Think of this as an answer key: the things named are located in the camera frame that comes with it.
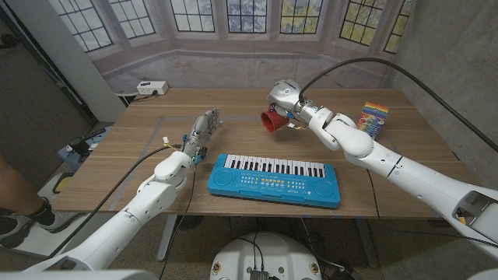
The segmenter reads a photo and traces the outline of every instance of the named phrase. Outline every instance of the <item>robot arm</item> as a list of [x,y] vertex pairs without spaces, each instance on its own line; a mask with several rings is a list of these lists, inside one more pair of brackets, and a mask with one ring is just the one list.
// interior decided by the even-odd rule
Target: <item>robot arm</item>
[[183,171],[205,156],[205,145],[222,123],[218,108],[200,116],[190,134],[184,136],[181,152],[173,152],[159,163],[154,174],[140,185],[137,195],[121,211],[76,248],[25,271],[107,268],[146,222],[173,204],[177,190],[186,181]]
[[[331,150],[342,148],[351,163],[380,174],[396,186],[430,206],[459,233],[489,243],[498,243],[498,191],[466,184],[383,147],[349,117],[319,108],[304,98],[293,80],[277,82],[268,104],[282,117],[294,116]],[[498,260],[498,248],[471,241]]]

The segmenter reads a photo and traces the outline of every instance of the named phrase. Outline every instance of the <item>electrical outlet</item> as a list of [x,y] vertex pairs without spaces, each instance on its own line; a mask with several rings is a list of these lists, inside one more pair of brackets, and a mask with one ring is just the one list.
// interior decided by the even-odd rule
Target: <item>electrical outlet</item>
[[139,83],[137,89],[139,90],[139,94],[142,95],[151,95],[154,90],[157,90],[157,94],[163,95],[166,94],[169,86],[166,81],[144,81]]

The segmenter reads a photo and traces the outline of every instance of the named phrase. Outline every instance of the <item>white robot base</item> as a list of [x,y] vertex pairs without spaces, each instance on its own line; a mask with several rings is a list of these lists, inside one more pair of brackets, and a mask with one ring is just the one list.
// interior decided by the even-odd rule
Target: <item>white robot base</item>
[[[278,233],[258,233],[255,243],[263,255],[264,269],[261,272],[261,255],[257,247],[253,248],[252,244],[254,233],[249,233],[241,238],[250,242],[235,239],[226,245],[212,262],[209,279],[253,279],[266,273],[268,273],[266,277],[273,278],[275,276],[279,280],[321,279],[320,268],[315,256],[294,239]],[[257,271],[253,271],[254,250]]]

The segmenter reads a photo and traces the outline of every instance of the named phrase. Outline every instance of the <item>wooden table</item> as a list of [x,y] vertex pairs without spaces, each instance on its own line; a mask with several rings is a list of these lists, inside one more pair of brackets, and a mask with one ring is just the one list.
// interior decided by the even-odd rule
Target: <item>wooden table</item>
[[[310,130],[281,128],[268,133],[260,113],[267,109],[269,89],[170,89],[165,96],[133,103],[105,139],[59,194],[59,211],[90,212],[137,159],[163,145],[180,144],[195,119],[219,107],[223,126],[208,144],[209,157],[197,166],[190,215],[313,216],[344,218],[433,218],[425,205],[411,198],[384,178],[347,162],[341,151],[327,149]],[[357,120],[366,101],[389,107],[388,120],[377,138],[379,143],[458,180],[476,184],[443,140],[423,119],[403,93],[394,89],[311,89],[308,98],[334,112]],[[102,207],[118,211],[135,196],[137,187],[154,166],[172,153],[159,152],[144,161]],[[331,163],[337,174],[341,202],[337,209],[285,205],[265,201],[210,195],[209,175],[220,153]],[[190,196],[189,181],[166,212],[183,214]]]

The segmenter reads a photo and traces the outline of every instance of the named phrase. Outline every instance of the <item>blue device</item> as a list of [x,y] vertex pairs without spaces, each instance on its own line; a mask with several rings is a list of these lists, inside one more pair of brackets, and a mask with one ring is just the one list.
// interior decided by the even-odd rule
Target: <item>blue device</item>
[[341,201],[331,164],[220,154],[210,194],[337,208]]

